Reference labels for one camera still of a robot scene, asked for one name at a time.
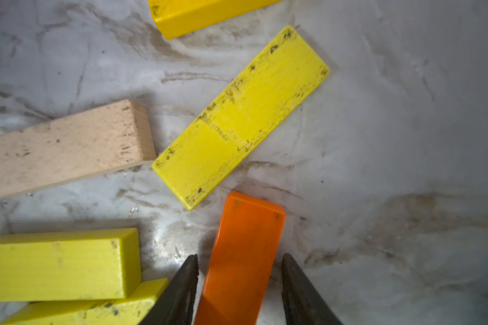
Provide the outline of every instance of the wooden block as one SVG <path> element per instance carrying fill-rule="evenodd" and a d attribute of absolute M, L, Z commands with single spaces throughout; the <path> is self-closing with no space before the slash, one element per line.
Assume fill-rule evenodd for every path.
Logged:
<path fill-rule="evenodd" d="M 168 279 L 141 283 L 121 300 L 54 301 L 27 305 L 2 325 L 137 325 L 154 306 Z"/>
<path fill-rule="evenodd" d="M 313 49 L 287 26 L 152 167 L 184 206 L 193 209 L 329 73 Z"/>
<path fill-rule="evenodd" d="M 119 101 L 0 135 L 0 198 L 155 158 L 146 108 Z"/>
<path fill-rule="evenodd" d="M 245 14 L 280 0 L 148 0 L 157 28 L 167 40 Z"/>
<path fill-rule="evenodd" d="M 195 325 L 256 323 L 285 218 L 279 205 L 228 195 Z"/>
<path fill-rule="evenodd" d="M 119 299 L 140 282 L 135 228 L 0 236 L 0 302 Z"/>

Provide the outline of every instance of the marble surface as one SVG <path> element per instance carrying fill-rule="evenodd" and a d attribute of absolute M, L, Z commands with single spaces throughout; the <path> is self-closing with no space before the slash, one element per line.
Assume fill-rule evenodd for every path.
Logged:
<path fill-rule="evenodd" d="M 333 75 L 194 211 L 144 165 L 0 200 L 0 233 L 136 226 L 145 279 L 197 253 L 201 287 L 236 188 L 288 213 L 258 324 L 285 252 L 344 324 L 488 324 L 488 0 L 284 0 L 171 41 L 144 0 L 0 0 L 0 134 L 130 98 L 161 151 L 288 23 Z"/>

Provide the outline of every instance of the orange wooden block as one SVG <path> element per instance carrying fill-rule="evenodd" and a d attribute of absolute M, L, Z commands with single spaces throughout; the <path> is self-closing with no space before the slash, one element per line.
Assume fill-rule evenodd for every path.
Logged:
<path fill-rule="evenodd" d="M 228 195 L 195 325 L 256 323 L 285 219 L 280 205 Z"/>

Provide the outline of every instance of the yellow block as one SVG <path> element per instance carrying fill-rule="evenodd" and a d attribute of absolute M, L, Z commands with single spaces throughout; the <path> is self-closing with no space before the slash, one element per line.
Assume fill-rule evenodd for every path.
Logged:
<path fill-rule="evenodd" d="M 154 306 L 168 279 L 141 283 L 129 298 L 51 301 L 27 305 L 2 325 L 137 325 Z"/>
<path fill-rule="evenodd" d="M 0 302 L 119 299 L 139 283 L 135 228 L 0 236 Z"/>
<path fill-rule="evenodd" d="M 329 73 L 288 25 L 154 161 L 153 169 L 192 210 Z"/>
<path fill-rule="evenodd" d="M 280 0 L 148 0 L 157 28 L 167 40 Z"/>

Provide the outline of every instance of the unpainted wooden block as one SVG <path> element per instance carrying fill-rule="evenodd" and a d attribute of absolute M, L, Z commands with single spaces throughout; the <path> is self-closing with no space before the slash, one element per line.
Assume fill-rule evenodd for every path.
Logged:
<path fill-rule="evenodd" d="M 0 198 L 155 158 L 147 109 L 122 100 L 0 135 Z"/>

